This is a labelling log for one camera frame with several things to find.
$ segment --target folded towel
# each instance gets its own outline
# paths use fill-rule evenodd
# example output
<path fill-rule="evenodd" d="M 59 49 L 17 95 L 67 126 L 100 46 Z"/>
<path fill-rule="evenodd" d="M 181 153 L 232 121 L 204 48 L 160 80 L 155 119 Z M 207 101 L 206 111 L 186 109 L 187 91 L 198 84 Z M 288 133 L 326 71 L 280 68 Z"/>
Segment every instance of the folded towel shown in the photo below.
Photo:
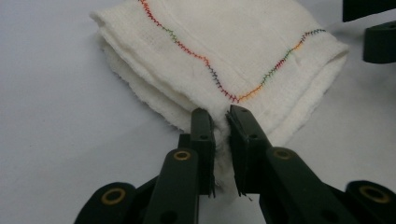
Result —
<path fill-rule="evenodd" d="M 112 70 L 188 132 L 191 111 L 215 122 L 215 175 L 230 170 L 225 113 L 249 109 L 284 145 L 343 66 L 347 46 L 293 0 L 140 0 L 93 12 Z"/>

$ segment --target black plastic part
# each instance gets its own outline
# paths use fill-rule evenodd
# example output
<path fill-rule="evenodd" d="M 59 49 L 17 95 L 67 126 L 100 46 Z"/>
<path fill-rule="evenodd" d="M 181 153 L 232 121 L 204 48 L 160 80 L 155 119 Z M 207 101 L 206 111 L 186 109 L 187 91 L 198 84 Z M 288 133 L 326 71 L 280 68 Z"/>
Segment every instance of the black plastic part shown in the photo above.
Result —
<path fill-rule="evenodd" d="M 166 155 L 144 224 L 198 222 L 198 154 L 187 148 Z"/>
<path fill-rule="evenodd" d="M 361 223 L 396 223 L 396 195 L 369 181 L 354 181 L 346 187 L 351 211 Z"/>
<path fill-rule="evenodd" d="M 366 29 L 363 60 L 367 63 L 396 62 L 396 21 Z"/>
<path fill-rule="evenodd" d="M 344 0 L 343 21 L 354 21 L 396 8 L 396 0 Z"/>
<path fill-rule="evenodd" d="M 155 178 L 152 178 L 149 182 L 136 189 L 134 202 L 130 211 L 132 221 L 134 222 L 130 222 L 129 224 L 143 222 L 147 208 L 149 206 L 152 192 L 154 191 L 155 185 L 157 183 L 157 178 L 157 176 Z"/>
<path fill-rule="evenodd" d="M 268 149 L 264 172 L 287 213 L 287 223 L 359 223 L 294 151 L 283 147 Z M 264 211 L 263 214 L 266 220 L 278 218 Z"/>
<path fill-rule="evenodd" d="M 192 111 L 190 148 L 196 151 L 199 156 L 200 194 L 210 196 L 213 192 L 216 197 L 215 177 L 213 175 L 216 141 L 213 128 L 213 119 L 206 110 L 198 108 Z M 181 135 L 179 144 L 180 141 L 187 142 L 187 138 L 187 136 Z"/>
<path fill-rule="evenodd" d="M 108 184 L 91 196 L 79 212 L 75 224 L 134 223 L 130 210 L 135 195 L 135 188 L 130 184 Z"/>
<path fill-rule="evenodd" d="M 226 117 L 231 126 L 230 146 L 239 195 L 261 193 L 265 186 L 260 159 L 271 143 L 251 112 L 244 107 L 231 105 Z"/>

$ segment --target multicolored thread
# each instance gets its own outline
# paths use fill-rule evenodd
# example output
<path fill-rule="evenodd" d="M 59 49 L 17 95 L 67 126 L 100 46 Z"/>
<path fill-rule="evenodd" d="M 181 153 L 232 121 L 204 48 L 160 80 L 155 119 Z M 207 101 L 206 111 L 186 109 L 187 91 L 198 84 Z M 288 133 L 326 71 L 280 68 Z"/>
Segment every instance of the multicolored thread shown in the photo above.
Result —
<path fill-rule="evenodd" d="M 255 87 L 253 90 L 251 91 L 247 91 L 244 94 L 240 94 L 240 95 L 235 95 L 230 93 L 229 91 L 227 91 L 226 89 L 224 89 L 224 87 L 221 84 L 221 81 L 219 79 L 219 75 L 217 74 L 217 72 L 213 69 L 213 67 L 210 64 L 209 59 L 201 54 L 195 53 L 194 51 L 192 51 L 191 49 L 187 48 L 183 43 L 180 42 L 180 40 L 178 40 L 177 36 L 175 35 L 175 32 L 166 28 L 165 26 L 163 26 L 151 13 L 151 10 L 149 8 L 149 3 L 147 2 L 147 0 L 140 0 L 140 3 L 143 6 L 143 9 L 145 9 L 146 14 L 148 15 L 148 17 L 160 28 L 162 28 L 166 33 L 169 34 L 169 36 L 171 37 L 172 41 L 177 44 L 184 52 L 188 53 L 190 56 L 201 60 L 204 64 L 205 67 L 208 69 L 209 73 L 211 74 L 213 81 L 215 82 L 216 86 L 219 88 L 219 90 L 226 96 L 229 98 L 229 100 L 232 103 L 240 103 L 243 101 L 246 101 L 247 99 L 251 98 L 252 96 L 256 95 L 256 93 L 258 91 L 260 91 L 262 89 L 262 87 L 265 85 L 265 82 L 267 81 L 267 79 L 269 77 L 272 77 L 274 73 L 276 73 L 276 71 L 278 71 L 282 65 L 286 62 L 286 60 L 289 58 L 289 56 L 295 51 L 297 50 L 306 40 L 307 37 L 311 36 L 311 35 L 316 35 L 318 33 L 322 33 L 322 32 L 326 32 L 325 30 L 322 29 L 316 29 L 313 31 L 309 31 L 306 32 L 302 35 L 300 42 L 294 46 L 294 48 L 292 49 L 288 49 L 285 56 L 279 60 L 276 65 L 266 74 L 264 74 L 263 78 L 262 78 L 262 82 Z"/>

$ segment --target cloth fold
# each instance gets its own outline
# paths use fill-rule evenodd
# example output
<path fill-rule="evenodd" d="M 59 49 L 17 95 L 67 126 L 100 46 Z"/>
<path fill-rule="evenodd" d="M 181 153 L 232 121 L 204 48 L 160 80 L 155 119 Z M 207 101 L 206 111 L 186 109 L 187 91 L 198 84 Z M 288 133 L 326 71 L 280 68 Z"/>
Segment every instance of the cloth fold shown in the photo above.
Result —
<path fill-rule="evenodd" d="M 230 168 L 225 113 L 249 109 L 275 146 L 308 120 L 347 46 L 293 0 L 140 0 L 95 11 L 111 69 L 181 130 L 206 109 L 216 126 L 217 180 Z"/>

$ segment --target white table surface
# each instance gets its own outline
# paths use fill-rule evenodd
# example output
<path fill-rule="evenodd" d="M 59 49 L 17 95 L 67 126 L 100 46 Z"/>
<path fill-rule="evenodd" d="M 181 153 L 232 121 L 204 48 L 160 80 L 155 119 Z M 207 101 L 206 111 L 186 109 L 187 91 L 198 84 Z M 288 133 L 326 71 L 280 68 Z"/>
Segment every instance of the white table surface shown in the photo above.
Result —
<path fill-rule="evenodd" d="M 179 131 L 114 76 L 90 11 L 121 0 L 0 1 L 0 223 L 73 223 L 103 185 L 160 172 Z M 396 63 L 361 60 L 364 29 L 396 11 L 341 23 L 341 0 L 301 0 L 350 45 L 346 66 L 287 147 L 326 182 L 396 191 Z M 200 223 L 264 223 L 258 197 L 201 197 Z"/>

